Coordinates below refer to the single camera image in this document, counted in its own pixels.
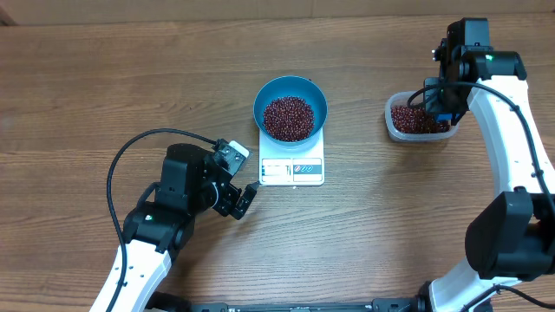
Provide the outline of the red adzuki beans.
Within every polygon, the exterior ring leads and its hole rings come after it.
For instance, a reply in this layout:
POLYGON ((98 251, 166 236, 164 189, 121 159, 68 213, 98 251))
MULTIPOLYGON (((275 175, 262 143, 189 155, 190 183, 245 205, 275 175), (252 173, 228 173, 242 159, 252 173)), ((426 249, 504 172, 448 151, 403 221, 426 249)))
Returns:
MULTIPOLYGON (((409 134, 445 133, 450 130, 447 121, 436 121, 421 107, 397 106, 391 108, 394 127, 409 134)), ((287 96, 272 101, 263 113, 263 125, 274 139, 296 142, 307 139, 315 127, 314 111, 305 99, 287 96)))

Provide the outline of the teal metal bowl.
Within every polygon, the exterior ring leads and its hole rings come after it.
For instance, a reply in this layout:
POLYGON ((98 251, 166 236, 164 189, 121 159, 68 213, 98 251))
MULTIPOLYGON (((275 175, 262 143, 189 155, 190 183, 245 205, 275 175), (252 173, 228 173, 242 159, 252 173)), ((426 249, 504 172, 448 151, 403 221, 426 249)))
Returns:
MULTIPOLYGON (((299 97, 305 99, 306 103, 311 106, 315 115, 315 127, 308 137, 312 137, 319 132, 328 115, 328 102, 321 88, 307 78, 300 76, 282 76, 267 82, 259 91, 253 103, 253 117, 258 128, 267 136, 271 137, 265 130, 263 125, 264 109, 274 100, 287 96, 299 97)), ((283 142, 272 138, 274 141, 282 144, 283 142)))

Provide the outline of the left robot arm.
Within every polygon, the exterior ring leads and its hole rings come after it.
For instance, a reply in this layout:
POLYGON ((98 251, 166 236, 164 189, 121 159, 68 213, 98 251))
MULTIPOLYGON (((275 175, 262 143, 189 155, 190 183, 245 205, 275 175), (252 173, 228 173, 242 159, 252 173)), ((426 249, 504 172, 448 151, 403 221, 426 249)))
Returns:
POLYGON ((173 144, 166 150, 160 181, 152 183, 124 220, 113 267, 93 311, 189 311, 186 299, 157 290, 193 235, 195 218, 213 209, 241 219, 257 192, 231 180, 249 159, 237 141, 219 140, 212 150, 173 144))

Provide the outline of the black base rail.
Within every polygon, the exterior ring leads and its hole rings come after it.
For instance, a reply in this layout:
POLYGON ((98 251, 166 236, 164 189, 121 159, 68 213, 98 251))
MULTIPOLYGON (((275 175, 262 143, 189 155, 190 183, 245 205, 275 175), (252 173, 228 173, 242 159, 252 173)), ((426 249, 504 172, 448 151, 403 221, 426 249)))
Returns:
POLYGON ((425 296, 411 298, 376 298, 355 303, 287 303, 233 305, 223 302, 191 303, 184 298, 155 292, 145 312, 428 312, 431 304, 425 296))

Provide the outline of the clear plastic food container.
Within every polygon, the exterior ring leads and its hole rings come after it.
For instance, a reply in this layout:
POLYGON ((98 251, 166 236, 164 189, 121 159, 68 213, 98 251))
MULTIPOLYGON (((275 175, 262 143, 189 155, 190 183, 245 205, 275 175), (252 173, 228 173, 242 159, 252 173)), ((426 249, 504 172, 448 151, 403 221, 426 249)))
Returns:
POLYGON ((437 120, 423 107, 408 106, 408 99, 415 91, 392 95, 384 108, 389 137, 398 142, 429 142, 452 137, 459 125, 452 126, 450 119, 437 120))

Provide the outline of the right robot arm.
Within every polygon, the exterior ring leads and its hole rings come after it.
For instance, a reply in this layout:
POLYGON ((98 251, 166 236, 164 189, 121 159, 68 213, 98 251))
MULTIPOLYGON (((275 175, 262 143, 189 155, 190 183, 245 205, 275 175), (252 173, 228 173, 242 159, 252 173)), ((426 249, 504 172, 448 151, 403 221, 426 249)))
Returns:
POLYGON ((485 18, 447 27, 439 76, 422 105, 439 120, 478 122, 494 181, 492 203, 468 226, 465 256, 428 286, 432 311, 488 310, 496 292, 554 272, 554 168, 541 143, 518 53, 496 51, 485 18))

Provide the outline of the blue plastic measuring scoop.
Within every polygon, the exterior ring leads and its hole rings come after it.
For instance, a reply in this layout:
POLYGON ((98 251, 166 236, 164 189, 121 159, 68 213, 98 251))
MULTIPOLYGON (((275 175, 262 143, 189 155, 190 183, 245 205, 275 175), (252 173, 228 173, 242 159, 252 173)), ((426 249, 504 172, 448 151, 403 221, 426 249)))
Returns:
POLYGON ((437 122, 450 121, 452 119, 452 115, 451 114, 437 114, 434 118, 437 122))

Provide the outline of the white digital kitchen scale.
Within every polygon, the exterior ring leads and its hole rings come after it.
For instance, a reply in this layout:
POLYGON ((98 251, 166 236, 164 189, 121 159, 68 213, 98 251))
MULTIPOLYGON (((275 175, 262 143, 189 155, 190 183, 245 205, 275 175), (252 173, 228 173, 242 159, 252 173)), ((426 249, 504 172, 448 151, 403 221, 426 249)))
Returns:
POLYGON ((259 177, 265 186, 320 186, 325 181, 323 130, 305 142, 274 141, 259 132, 259 177))

